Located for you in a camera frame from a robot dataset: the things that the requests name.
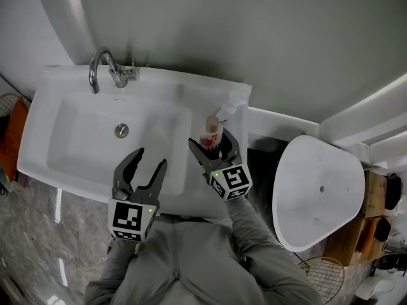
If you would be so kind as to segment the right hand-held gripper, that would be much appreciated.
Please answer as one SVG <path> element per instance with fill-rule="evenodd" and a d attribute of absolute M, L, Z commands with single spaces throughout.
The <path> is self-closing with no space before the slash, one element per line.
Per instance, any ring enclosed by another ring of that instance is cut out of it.
<path fill-rule="evenodd" d="M 192 138 L 188 139 L 188 145 L 205 170 L 208 185 L 223 201 L 245 196 L 249 192 L 252 187 L 249 168 L 242 162 L 239 143 L 229 130 L 223 129 L 219 150 L 206 150 Z"/>

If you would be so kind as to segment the white spray bottle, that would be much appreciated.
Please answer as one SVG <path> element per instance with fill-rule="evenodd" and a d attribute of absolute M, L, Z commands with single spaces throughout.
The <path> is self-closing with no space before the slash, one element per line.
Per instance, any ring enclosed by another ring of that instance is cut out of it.
<path fill-rule="evenodd" d="M 218 118 L 220 123 L 225 123 L 234 116 L 237 109 L 241 105 L 245 104 L 246 101 L 242 97 L 232 96 L 222 104 L 222 106 L 216 113 L 216 117 Z"/>

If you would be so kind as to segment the black bag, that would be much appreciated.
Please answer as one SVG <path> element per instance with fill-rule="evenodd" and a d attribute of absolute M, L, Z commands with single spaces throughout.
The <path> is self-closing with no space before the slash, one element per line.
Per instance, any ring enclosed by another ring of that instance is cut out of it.
<path fill-rule="evenodd" d="M 401 199 L 403 182 L 400 176 L 392 173 L 386 176 L 385 209 L 393 210 Z"/>

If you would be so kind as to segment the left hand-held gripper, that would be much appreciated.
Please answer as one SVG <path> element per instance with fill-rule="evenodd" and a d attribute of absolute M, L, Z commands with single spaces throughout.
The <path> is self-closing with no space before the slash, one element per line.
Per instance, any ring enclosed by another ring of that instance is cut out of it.
<path fill-rule="evenodd" d="M 112 198 L 108 203 L 108 227 L 114 238 L 144 241 L 156 219 L 167 160 L 158 164 L 146 186 L 138 186 L 134 191 L 131 181 L 143 154 L 143 147 L 136 149 L 114 169 Z"/>

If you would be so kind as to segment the pink printed packet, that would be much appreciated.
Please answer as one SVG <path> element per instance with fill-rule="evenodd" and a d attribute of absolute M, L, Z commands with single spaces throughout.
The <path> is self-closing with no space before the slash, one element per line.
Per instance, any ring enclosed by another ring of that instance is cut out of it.
<path fill-rule="evenodd" d="M 221 144 L 223 126 L 217 116 L 206 119 L 203 132 L 200 134 L 199 144 L 206 151 L 215 151 Z"/>

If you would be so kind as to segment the person's left forearm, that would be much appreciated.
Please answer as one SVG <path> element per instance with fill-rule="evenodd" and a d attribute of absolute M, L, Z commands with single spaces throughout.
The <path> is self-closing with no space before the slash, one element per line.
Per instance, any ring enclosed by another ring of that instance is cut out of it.
<path fill-rule="evenodd" d="M 107 248 L 106 265 L 127 266 L 141 244 L 141 241 L 113 238 Z"/>

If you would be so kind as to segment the orange cloth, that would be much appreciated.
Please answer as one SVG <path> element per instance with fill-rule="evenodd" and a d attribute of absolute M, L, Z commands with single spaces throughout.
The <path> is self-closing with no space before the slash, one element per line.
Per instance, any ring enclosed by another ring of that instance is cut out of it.
<path fill-rule="evenodd" d="M 0 168 L 12 181 L 17 173 L 17 160 L 29 109 L 19 98 L 8 117 L 4 132 L 0 130 Z"/>

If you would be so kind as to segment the brown wooden cabinet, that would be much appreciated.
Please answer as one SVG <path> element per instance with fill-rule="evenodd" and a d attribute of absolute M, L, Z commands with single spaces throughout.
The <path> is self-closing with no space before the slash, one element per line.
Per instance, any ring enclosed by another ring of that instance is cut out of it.
<path fill-rule="evenodd" d="M 343 266 L 372 262 L 387 246 L 387 239 L 380 241 L 375 236 L 385 210 L 387 179 L 372 171 L 364 174 L 364 201 L 358 215 L 328 237 L 323 253 Z"/>

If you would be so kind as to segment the white plastic container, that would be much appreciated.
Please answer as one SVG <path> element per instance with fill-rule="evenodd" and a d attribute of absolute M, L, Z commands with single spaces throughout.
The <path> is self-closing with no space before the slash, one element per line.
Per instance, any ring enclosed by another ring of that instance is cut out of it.
<path fill-rule="evenodd" d="M 385 280 L 380 276 L 367 277 L 355 291 L 355 295 L 365 301 L 371 299 L 376 294 L 386 294 L 395 287 L 393 281 Z"/>

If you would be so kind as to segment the person's grey jacket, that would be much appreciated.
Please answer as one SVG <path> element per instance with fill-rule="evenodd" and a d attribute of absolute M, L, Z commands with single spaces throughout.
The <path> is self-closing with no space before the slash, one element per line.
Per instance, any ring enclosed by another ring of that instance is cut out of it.
<path fill-rule="evenodd" d="M 107 266 L 84 305 L 323 305 L 301 269 L 242 254 L 232 227 L 157 220 L 127 266 Z"/>

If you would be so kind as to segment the chrome faucet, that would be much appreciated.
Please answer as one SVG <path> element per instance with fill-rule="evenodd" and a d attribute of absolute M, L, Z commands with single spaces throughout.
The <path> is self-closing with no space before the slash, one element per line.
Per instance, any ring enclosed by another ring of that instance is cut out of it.
<path fill-rule="evenodd" d="M 94 53 L 88 71 L 88 80 L 93 94 L 100 92 L 97 70 L 102 57 L 107 62 L 109 73 L 117 88 L 124 88 L 129 81 L 135 81 L 139 78 L 140 68 L 135 65 L 135 60 L 132 61 L 131 67 L 125 69 L 114 61 L 113 55 L 108 48 L 100 47 Z"/>

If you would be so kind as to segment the person's right forearm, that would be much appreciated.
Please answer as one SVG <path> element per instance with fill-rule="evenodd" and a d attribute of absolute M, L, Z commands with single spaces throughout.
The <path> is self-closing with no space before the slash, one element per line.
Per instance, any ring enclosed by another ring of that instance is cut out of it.
<path fill-rule="evenodd" d="M 271 231 L 245 197 L 227 201 L 226 207 L 244 256 L 252 260 L 286 258 L 286 251 L 278 246 Z"/>

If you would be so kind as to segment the white washbasin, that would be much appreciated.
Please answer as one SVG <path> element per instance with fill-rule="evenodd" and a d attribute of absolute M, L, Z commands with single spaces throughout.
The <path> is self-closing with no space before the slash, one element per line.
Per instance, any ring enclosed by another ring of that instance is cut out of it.
<path fill-rule="evenodd" d="M 247 113 L 251 87 L 196 74 L 142 68 L 126 87 L 115 86 L 99 66 L 100 87 L 93 94 L 85 65 L 47 68 L 25 123 L 17 168 L 26 175 L 100 202 L 112 196 L 114 169 L 131 152 L 144 148 L 132 186 L 146 185 L 159 162 L 167 160 L 160 192 L 165 214 L 208 218 L 227 216 L 224 202 L 203 178 L 188 139 L 198 139 L 207 117 L 232 96 L 241 105 L 225 127 L 247 154 Z M 119 139 L 114 129 L 125 123 Z"/>

